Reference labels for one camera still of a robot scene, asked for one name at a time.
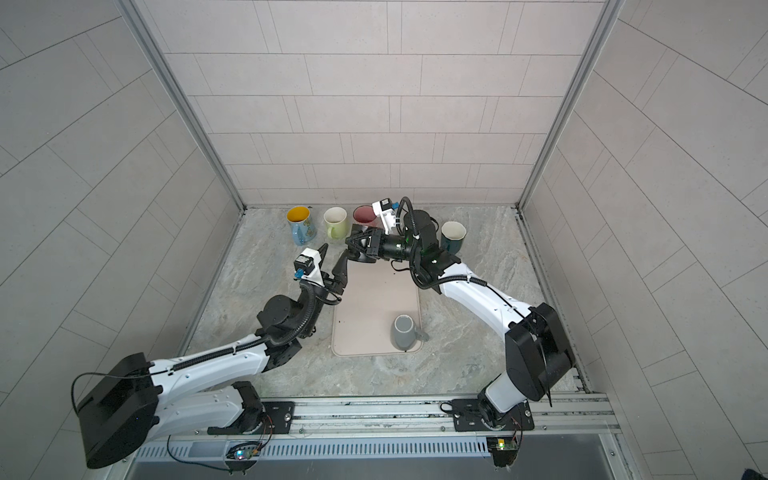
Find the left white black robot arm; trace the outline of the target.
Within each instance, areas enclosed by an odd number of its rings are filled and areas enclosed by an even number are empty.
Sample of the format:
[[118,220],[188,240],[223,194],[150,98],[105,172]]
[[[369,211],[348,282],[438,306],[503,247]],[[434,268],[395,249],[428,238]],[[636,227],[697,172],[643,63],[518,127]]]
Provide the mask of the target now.
[[269,428],[251,377],[288,363],[301,340],[315,331],[324,306],[334,306],[348,283],[344,250],[330,273],[321,267],[327,252],[306,249],[296,258],[297,299],[270,298],[258,314],[259,329],[207,351],[150,361],[142,352],[124,357],[73,404],[86,465],[112,465],[157,437],[200,430],[238,435]]

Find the blue butterfly mug yellow inside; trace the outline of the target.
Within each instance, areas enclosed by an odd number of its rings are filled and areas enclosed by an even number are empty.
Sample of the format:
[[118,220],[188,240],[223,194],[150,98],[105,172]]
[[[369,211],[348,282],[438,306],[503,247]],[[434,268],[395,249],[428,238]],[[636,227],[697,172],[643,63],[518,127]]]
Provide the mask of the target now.
[[292,240],[296,245],[306,245],[316,237],[317,230],[309,207],[295,206],[291,208],[286,214],[286,219],[289,222]]

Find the light green mug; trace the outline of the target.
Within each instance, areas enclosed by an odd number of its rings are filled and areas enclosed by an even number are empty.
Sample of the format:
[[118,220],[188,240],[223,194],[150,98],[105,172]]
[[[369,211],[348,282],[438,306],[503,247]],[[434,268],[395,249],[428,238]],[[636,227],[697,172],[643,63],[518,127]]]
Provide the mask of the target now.
[[339,206],[328,208],[323,214],[326,237],[330,241],[342,242],[349,234],[349,216],[347,211]]

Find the dark green mug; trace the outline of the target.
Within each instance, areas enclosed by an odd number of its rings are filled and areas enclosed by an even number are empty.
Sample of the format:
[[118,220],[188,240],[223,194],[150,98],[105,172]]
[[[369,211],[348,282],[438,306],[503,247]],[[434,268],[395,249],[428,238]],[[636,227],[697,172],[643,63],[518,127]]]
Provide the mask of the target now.
[[440,232],[440,247],[450,254],[457,255],[467,235],[466,227],[458,221],[446,221]]

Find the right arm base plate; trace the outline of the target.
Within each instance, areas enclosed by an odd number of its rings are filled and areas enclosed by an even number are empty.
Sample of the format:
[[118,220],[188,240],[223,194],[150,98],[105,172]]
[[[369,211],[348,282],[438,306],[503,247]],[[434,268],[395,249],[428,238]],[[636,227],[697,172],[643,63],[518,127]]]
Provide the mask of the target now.
[[494,413],[491,407],[482,407],[477,398],[453,399],[443,402],[440,409],[452,417],[457,432],[516,432],[535,428],[527,401],[503,414]]

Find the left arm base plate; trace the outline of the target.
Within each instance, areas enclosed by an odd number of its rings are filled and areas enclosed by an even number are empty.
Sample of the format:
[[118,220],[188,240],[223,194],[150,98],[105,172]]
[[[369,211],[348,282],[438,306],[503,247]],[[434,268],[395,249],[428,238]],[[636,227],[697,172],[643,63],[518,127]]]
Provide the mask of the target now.
[[267,435],[290,431],[294,402],[262,402],[245,404],[242,412],[223,426],[209,426],[208,435]]

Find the pink mug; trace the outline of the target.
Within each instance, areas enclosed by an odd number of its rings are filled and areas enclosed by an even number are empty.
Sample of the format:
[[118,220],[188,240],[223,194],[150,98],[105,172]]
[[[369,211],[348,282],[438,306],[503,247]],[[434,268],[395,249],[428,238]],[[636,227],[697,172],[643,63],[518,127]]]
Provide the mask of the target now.
[[353,212],[353,224],[368,225],[373,228],[378,228],[380,226],[379,218],[372,205],[361,205],[357,207]]

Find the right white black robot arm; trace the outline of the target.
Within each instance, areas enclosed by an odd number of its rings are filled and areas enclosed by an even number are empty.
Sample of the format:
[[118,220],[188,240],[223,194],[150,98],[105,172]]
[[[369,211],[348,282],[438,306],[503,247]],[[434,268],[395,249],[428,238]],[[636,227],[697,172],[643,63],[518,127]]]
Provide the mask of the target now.
[[423,210],[389,217],[383,227],[354,225],[347,256],[359,262],[404,262],[414,284],[463,305],[504,341],[505,370],[466,409],[454,416],[486,430],[524,431],[527,404],[551,396],[551,388],[575,363],[556,310],[531,306],[478,277],[457,256],[467,234],[459,222],[437,225]]

